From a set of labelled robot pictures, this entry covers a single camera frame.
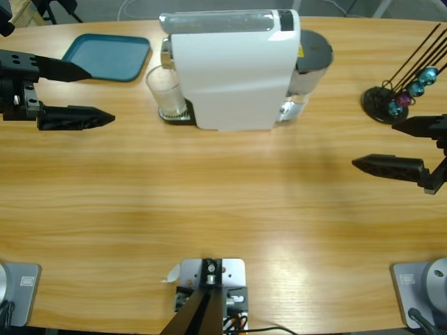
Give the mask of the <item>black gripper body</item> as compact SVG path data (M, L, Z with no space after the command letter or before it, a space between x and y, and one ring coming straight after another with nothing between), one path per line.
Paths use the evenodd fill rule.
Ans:
M446 138L437 140L437 147L443 149L444 159L430 175L429 181L424 187L425 194L435 195L446 183Z
M34 84L40 71L36 56L1 50L1 114L4 121L36 121L42 112Z

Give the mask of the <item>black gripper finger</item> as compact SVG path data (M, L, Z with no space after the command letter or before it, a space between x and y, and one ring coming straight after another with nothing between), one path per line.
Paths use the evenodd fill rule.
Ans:
M95 107L45 106L37 118L37 127L40 131L81 131L105 126L114 120L115 115Z
M446 139L446 115L411 117L393 124L392 129L414 137Z
M430 176L430 171L420 158L369 154L352 160L352 164L375 177L411 181L417 184L424 182Z
M34 56L39 69L39 77L59 82L87 80L91 74L80 66L61 59Z

